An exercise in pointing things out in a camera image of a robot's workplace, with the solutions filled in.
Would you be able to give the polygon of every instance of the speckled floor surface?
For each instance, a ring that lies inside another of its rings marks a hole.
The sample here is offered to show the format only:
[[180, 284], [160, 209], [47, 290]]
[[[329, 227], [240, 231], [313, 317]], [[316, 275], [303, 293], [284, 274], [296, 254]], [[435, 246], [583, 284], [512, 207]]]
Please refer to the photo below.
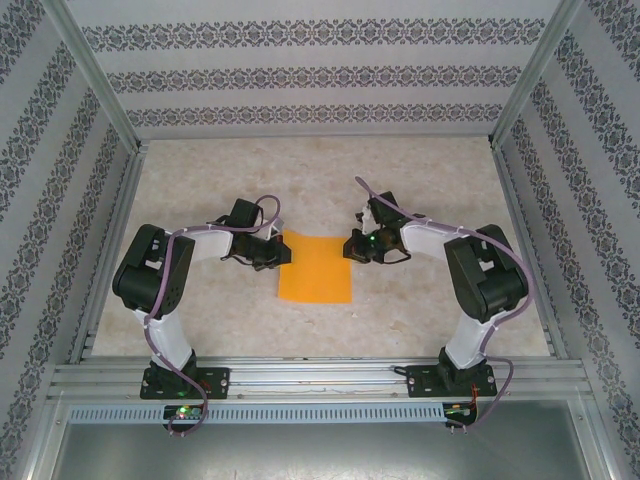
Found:
[[[120, 254], [143, 223], [202, 224], [237, 197], [264, 193], [282, 200], [286, 228], [347, 237], [367, 200], [355, 175], [410, 211], [472, 228], [495, 223], [516, 244], [486, 138], [181, 140], [151, 142]], [[180, 305], [186, 335], [200, 356], [399, 357], [435, 356], [455, 331], [460, 309], [444, 262], [354, 264], [352, 277], [352, 304], [307, 305], [278, 299], [277, 270], [195, 263]], [[502, 327], [488, 352], [548, 355], [536, 309]], [[148, 353], [140, 325], [110, 293], [93, 354]]]

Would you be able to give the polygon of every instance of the enclosure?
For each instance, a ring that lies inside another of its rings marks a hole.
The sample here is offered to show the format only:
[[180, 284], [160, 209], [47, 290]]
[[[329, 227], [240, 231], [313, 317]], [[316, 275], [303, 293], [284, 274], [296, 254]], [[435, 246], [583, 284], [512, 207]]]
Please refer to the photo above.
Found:
[[[0, 478], [640, 478], [636, 0], [0, 8]], [[138, 228], [275, 194], [286, 229], [345, 238], [356, 175], [499, 225], [531, 268], [491, 419], [451, 436], [394, 373], [456, 331], [445, 262], [353, 263], [350, 302], [295, 303], [214, 258], [180, 315], [226, 399], [165, 438], [179, 403], [140, 399], [151, 352], [111, 290]]]

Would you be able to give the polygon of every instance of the robotic arm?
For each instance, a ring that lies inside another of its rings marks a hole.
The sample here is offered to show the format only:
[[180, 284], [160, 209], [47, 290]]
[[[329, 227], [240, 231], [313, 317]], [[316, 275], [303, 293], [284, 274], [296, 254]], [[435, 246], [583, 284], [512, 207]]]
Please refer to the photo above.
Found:
[[[380, 196], [397, 206], [391, 192]], [[479, 376], [490, 376], [484, 368], [484, 349], [490, 330], [528, 294], [522, 270], [509, 255], [488, 242], [411, 221], [374, 197], [362, 213], [356, 214], [356, 219], [362, 225], [360, 229], [353, 229], [351, 238], [344, 244], [346, 258], [360, 263], [392, 264], [422, 253], [447, 261], [463, 313], [455, 334], [440, 352], [438, 377], [445, 394], [468, 392], [471, 385], [482, 383]], [[496, 225], [476, 231], [511, 248]], [[395, 262], [386, 261], [387, 254], [394, 250], [404, 257]]]
[[[214, 257], [221, 260], [233, 258], [251, 265], [256, 271], [291, 262], [291, 250], [282, 242], [282, 220], [277, 219], [268, 228], [260, 229], [263, 220], [263, 211], [257, 202], [238, 199], [231, 214], [209, 224], [250, 231], [204, 230], [185, 233], [175, 238], [168, 266], [165, 260], [170, 232], [148, 224], [140, 227], [116, 271], [112, 288], [125, 307], [133, 310], [138, 321], [145, 326], [145, 318], [152, 312], [158, 297], [164, 269], [169, 268], [160, 308], [146, 324], [151, 341], [160, 354], [153, 354], [151, 368], [145, 372], [141, 391], [143, 398], [197, 396], [192, 385], [170, 369], [171, 365], [192, 380], [198, 380], [202, 373], [196, 366], [195, 351], [184, 335], [176, 310], [182, 299], [191, 262]], [[207, 390], [207, 394], [215, 397], [211, 389]]]

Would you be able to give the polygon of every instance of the orange paper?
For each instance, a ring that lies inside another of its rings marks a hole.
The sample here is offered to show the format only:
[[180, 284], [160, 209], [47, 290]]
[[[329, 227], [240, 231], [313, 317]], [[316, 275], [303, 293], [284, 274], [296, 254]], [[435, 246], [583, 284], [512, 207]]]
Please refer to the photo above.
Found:
[[285, 230], [292, 263], [280, 266], [278, 297], [300, 303], [351, 303], [351, 261], [342, 257], [346, 241]]

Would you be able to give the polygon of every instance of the patterned wallpaper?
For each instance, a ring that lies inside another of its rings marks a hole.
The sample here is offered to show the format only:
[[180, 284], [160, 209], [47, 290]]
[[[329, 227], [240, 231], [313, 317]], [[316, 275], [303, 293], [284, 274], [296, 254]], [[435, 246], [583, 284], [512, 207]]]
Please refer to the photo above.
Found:
[[0, 479], [67, 360], [129, 163], [42, 6], [0, 5]]
[[639, 25], [632, 2], [585, 2], [501, 145], [623, 478], [640, 478]]
[[557, 0], [402, 3], [69, 5], [141, 138], [488, 134]]

